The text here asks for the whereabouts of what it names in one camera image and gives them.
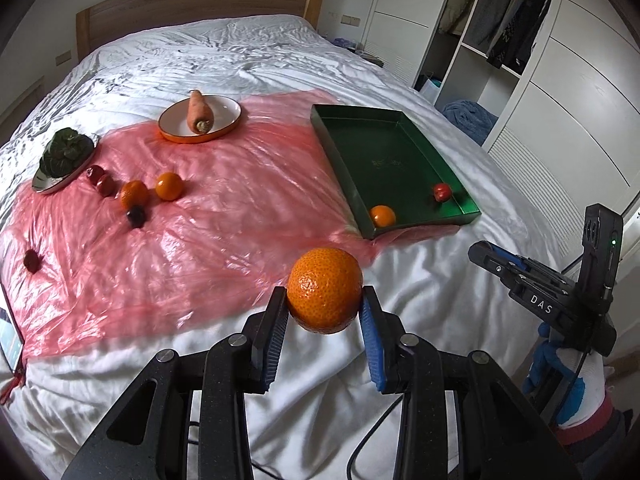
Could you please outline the gloved right hand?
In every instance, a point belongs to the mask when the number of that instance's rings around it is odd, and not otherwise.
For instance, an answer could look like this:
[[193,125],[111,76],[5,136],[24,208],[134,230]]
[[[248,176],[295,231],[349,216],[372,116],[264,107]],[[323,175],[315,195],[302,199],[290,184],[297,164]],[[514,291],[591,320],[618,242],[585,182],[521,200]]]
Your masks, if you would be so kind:
[[542,341],[534,351],[533,363],[524,380],[523,392],[532,394],[552,373],[559,373],[566,385],[559,405],[553,409],[552,422],[565,430],[590,419],[606,400],[603,356],[597,351],[580,352],[559,339],[551,339],[547,323],[538,327]]

